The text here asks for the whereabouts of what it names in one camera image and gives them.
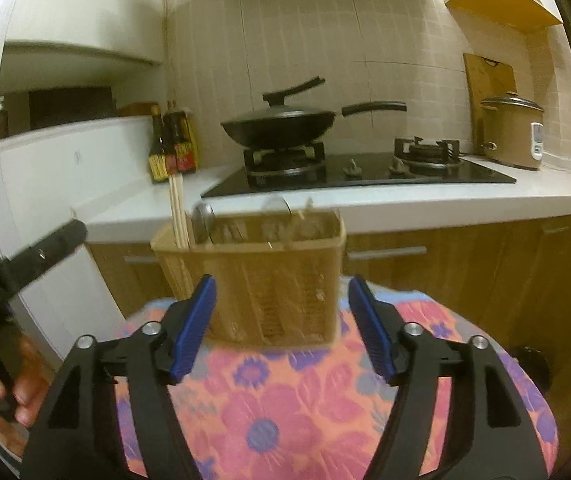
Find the pale wooden chopstick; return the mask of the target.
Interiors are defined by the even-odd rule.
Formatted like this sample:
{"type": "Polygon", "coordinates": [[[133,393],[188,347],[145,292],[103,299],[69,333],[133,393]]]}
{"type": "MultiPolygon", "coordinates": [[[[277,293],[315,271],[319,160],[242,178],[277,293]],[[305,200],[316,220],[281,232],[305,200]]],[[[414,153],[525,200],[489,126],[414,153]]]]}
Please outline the pale wooden chopstick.
{"type": "Polygon", "coordinates": [[[171,223],[172,232],[174,233],[174,244],[178,248],[182,247],[182,229],[181,229],[181,214],[180,214],[180,198],[178,195],[178,177],[179,174],[171,174],[169,176],[169,199],[170,199],[170,209],[171,209],[171,223]]]}
{"type": "Polygon", "coordinates": [[[177,209],[177,224],[180,226],[181,246],[183,248],[190,247],[190,237],[188,230],[188,223],[186,223],[186,211],[184,210],[184,192],[183,192],[183,176],[182,174],[176,174],[174,176],[174,196],[176,199],[176,209],[177,209]]]}

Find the white kitchen countertop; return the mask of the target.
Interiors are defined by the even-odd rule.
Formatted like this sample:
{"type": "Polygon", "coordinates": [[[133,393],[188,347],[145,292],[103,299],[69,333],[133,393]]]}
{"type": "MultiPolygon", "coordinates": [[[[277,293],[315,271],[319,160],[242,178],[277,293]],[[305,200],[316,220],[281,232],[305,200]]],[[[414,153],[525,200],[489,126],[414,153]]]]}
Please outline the white kitchen countertop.
{"type": "MultiPolygon", "coordinates": [[[[476,226],[571,214],[571,172],[483,165],[514,178],[512,184],[409,184],[324,188],[283,193],[293,209],[311,200],[340,211],[351,234],[476,226]]],[[[72,207],[91,243],[148,243],[170,219],[169,188],[147,180],[125,185],[72,207]]]]}

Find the white refrigerator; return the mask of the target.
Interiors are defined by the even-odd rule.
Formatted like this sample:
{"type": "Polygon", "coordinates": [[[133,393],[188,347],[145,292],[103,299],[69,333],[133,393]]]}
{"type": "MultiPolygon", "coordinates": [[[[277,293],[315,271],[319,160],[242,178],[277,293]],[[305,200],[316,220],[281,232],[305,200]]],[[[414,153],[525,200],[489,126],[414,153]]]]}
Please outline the white refrigerator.
{"type": "MultiPolygon", "coordinates": [[[[148,243],[162,222],[133,199],[152,191],[148,117],[77,122],[0,141],[0,258],[78,218],[91,243],[148,243]]],[[[82,334],[110,336],[124,317],[80,247],[13,300],[52,365],[82,334]]]]}

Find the wooden base cabinets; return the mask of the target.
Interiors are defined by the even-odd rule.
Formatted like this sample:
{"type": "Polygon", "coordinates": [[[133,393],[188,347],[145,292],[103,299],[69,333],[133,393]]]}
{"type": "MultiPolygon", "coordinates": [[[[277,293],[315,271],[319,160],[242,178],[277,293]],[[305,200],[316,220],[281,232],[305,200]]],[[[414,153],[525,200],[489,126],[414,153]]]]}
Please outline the wooden base cabinets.
{"type": "MultiPolygon", "coordinates": [[[[541,356],[552,402],[571,394],[571,216],[385,234],[345,231],[341,279],[359,275],[400,292],[424,292],[511,356],[541,356]]],[[[88,242],[126,314],[174,296],[152,240],[88,242]]]]}

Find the floral orange table cloth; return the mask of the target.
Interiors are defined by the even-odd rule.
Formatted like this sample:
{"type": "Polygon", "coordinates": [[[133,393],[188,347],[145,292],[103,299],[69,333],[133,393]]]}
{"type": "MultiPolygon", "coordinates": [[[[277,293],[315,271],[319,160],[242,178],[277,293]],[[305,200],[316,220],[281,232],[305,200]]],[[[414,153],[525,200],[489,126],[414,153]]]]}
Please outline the floral orange table cloth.
{"type": "MultiPolygon", "coordinates": [[[[374,374],[342,278],[340,333],[328,349],[241,351],[202,346],[192,372],[169,387],[174,412],[203,479],[362,479],[389,419],[397,388],[374,374]]],[[[369,284],[406,321],[434,336],[468,341],[480,328],[424,292],[369,284]]],[[[555,418],[532,379],[496,341],[535,427],[548,474],[558,455],[555,418]]],[[[436,469],[445,440],[450,379],[439,379],[421,474],[436,469]]],[[[126,379],[115,386],[129,469],[146,477],[126,379]]]]}

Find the dark soy sauce bottle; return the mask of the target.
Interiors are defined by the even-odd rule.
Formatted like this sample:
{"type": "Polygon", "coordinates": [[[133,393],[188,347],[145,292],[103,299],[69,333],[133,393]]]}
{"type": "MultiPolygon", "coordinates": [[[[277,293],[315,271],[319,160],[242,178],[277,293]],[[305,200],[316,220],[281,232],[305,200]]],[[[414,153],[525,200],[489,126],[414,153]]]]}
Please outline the dark soy sauce bottle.
{"type": "Polygon", "coordinates": [[[153,138],[150,151],[148,151],[148,168],[150,168],[152,180],[156,183],[162,183],[168,180],[168,171],[163,140],[163,120],[157,104],[152,105],[151,114],[153,138]]]}

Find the red label sauce bottle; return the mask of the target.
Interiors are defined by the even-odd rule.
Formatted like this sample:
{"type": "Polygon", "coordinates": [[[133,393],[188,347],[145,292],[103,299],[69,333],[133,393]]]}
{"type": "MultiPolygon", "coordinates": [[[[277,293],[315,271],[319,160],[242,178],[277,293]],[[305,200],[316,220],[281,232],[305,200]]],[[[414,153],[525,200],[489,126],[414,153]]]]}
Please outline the red label sauce bottle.
{"type": "Polygon", "coordinates": [[[176,152],[178,170],[182,174],[193,174],[197,170],[197,154],[188,113],[179,110],[176,102],[168,101],[164,125],[176,152]]]}

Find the white upper shelf cabinet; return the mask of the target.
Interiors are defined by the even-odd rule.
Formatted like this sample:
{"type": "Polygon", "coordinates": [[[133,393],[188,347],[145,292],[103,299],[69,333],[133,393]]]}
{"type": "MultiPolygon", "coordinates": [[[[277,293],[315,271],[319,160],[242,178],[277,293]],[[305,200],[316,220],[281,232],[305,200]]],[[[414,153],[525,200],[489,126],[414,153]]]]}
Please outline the white upper shelf cabinet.
{"type": "Polygon", "coordinates": [[[3,93],[110,86],[164,61],[163,0],[8,0],[3,93]]]}

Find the tan plastic utensil basket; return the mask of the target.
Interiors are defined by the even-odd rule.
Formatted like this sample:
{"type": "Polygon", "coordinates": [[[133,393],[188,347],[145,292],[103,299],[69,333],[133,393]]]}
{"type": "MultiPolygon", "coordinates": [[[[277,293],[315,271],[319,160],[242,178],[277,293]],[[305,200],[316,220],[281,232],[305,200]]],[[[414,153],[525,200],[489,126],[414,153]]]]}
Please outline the tan plastic utensil basket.
{"type": "Polygon", "coordinates": [[[181,248],[171,226],[151,248],[174,296],[188,298],[203,275],[217,304],[206,338],[249,349],[314,349],[333,344],[346,240],[335,210],[228,214],[209,242],[181,248]]]}

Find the black gas stove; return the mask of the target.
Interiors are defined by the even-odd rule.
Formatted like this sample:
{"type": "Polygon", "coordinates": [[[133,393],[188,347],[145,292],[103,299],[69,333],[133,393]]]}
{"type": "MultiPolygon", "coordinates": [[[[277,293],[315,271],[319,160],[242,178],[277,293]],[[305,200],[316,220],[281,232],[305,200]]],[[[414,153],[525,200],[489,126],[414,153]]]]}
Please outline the black gas stove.
{"type": "Polygon", "coordinates": [[[386,153],[330,155],[321,142],[281,151],[244,152],[244,167],[204,198],[407,184],[514,184],[517,179],[469,162],[457,140],[397,139],[386,153]]]}

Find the tan rice cooker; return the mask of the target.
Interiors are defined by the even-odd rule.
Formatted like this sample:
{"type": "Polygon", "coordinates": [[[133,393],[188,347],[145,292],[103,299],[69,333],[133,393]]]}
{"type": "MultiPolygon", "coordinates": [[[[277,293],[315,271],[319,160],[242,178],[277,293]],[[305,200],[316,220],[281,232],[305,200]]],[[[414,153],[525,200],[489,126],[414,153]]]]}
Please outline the tan rice cooker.
{"type": "Polygon", "coordinates": [[[483,99],[481,109],[485,156],[502,165],[538,170],[543,161],[543,108],[511,92],[483,99]]]}

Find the black wok lid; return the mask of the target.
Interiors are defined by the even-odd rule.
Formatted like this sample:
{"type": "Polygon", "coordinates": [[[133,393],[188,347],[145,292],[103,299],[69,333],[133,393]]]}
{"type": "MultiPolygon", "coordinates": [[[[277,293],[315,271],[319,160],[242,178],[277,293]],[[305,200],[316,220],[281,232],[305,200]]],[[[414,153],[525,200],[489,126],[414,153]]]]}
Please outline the black wok lid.
{"type": "Polygon", "coordinates": [[[268,119],[290,119],[290,118],[304,118],[304,117],[325,117],[329,116],[334,118],[335,113],[333,110],[322,110],[319,107],[311,106],[294,106],[287,104],[287,99],[296,94],[303,93],[325,84],[325,78],[315,77],[308,81],[298,84],[297,86],[266,92],[262,95],[261,99],[268,104],[267,107],[260,110],[252,110],[251,112],[244,113],[238,117],[223,122],[223,125],[228,124],[245,124],[246,122],[261,122],[268,119]]]}

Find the wooden cutting board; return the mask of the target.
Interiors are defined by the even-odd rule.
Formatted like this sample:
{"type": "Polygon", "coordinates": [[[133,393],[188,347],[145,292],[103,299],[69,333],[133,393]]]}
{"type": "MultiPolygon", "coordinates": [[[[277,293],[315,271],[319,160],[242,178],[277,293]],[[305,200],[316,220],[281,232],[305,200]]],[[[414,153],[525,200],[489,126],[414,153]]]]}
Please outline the wooden cutting board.
{"type": "Polygon", "coordinates": [[[472,124],[472,153],[484,154],[484,125],[481,102],[492,96],[517,91],[511,65],[472,53],[463,53],[467,74],[472,124]]]}

